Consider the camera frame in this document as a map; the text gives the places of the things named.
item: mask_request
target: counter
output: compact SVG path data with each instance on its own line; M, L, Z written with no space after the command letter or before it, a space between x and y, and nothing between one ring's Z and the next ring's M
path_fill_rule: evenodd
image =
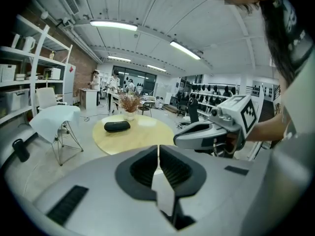
M80 102L85 109L96 109L97 90L80 88Z

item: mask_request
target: microwave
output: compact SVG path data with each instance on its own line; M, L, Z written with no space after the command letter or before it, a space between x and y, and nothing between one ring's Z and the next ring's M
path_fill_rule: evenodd
M59 68L45 68L44 69L44 80L60 80L60 69Z

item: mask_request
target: hand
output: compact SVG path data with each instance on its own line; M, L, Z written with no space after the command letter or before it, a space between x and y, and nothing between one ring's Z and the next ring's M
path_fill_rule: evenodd
M226 150L227 151L233 151L234 147L236 146L236 143L238 142L238 135L234 133L228 133L226 136Z

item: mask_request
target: refrigerator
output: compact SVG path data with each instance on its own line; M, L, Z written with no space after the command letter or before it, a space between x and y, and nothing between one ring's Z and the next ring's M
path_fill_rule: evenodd
M73 83L74 83L75 65L68 63L63 74L63 102L73 105Z

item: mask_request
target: door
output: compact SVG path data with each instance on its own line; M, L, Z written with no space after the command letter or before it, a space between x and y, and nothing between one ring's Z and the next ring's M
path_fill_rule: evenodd
M63 93L73 92L73 82L74 82L75 66L68 64L64 70L63 75Z

